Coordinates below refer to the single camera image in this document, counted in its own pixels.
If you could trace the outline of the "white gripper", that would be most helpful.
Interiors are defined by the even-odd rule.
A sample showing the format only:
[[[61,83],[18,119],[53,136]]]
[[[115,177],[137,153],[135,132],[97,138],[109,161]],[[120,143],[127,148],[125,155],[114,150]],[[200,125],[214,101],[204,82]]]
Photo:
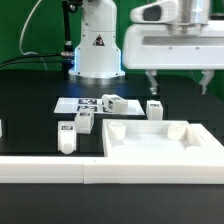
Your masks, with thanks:
[[[200,70],[201,94],[224,69],[224,20],[211,20],[210,0],[156,0],[130,12],[123,63],[144,69],[157,94],[156,70]]]

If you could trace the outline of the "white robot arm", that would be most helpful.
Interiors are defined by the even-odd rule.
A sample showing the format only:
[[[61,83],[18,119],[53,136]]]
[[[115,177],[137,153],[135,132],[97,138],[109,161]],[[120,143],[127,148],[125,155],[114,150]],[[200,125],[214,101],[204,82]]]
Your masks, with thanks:
[[[224,70],[224,20],[209,18],[210,0],[156,0],[130,12],[133,25],[116,45],[113,0],[84,0],[81,41],[69,74],[89,83],[122,77],[124,67],[144,70],[156,93],[159,70],[200,70],[206,87]]]

